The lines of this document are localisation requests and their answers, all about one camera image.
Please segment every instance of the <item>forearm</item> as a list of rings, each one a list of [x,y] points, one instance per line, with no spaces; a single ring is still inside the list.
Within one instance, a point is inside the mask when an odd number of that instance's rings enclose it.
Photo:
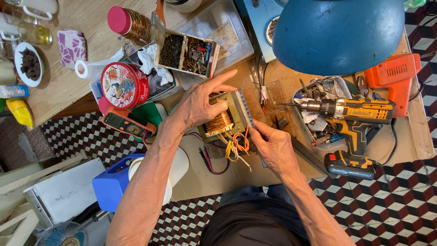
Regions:
[[[284,175],[281,180],[295,204],[311,245],[355,245],[315,196],[303,173]]]
[[[171,162],[183,136],[168,120],[159,125],[152,147],[123,194],[108,230],[107,245],[146,245],[150,240],[162,207]]]

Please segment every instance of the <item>electric fan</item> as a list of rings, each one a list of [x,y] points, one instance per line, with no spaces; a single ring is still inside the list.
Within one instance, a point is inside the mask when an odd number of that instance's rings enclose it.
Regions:
[[[88,246],[88,233],[75,222],[64,222],[47,229],[35,246]]]

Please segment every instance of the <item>yellow drill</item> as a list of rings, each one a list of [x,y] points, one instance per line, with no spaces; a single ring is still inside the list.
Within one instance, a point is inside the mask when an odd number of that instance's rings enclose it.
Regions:
[[[325,167],[330,173],[368,180],[374,178],[372,164],[377,163],[364,156],[366,131],[373,125],[391,123],[396,107],[393,101],[337,98],[285,105],[298,106],[323,118],[332,117],[329,121],[336,124],[335,130],[345,136],[347,152],[337,150],[325,155]]]

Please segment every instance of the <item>person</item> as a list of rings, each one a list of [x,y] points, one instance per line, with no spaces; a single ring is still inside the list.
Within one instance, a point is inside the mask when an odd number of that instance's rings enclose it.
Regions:
[[[236,73],[233,70],[191,86],[159,125],[144,165],[135,172],[115,212],[106,245],[149,243],[160,215],[171,162],[184,132],[227,110],[225,101],[209,105],[208,96],[235,91],[223,82]],[[249,128],[252,151],[261,156],[283,185],[269,187],[267,194],[254,186],[223,194],[202,232],[200,245],[354,245],[299,171],[290,135],[254,123],[257,130]]]

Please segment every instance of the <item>wooden paintbrush handle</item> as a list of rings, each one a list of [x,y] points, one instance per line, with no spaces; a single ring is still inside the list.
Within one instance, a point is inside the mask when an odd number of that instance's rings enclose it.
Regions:
[[[156,5],[156,10],[154,13],[164,22],[164,0],[158,0],[158,4]]]

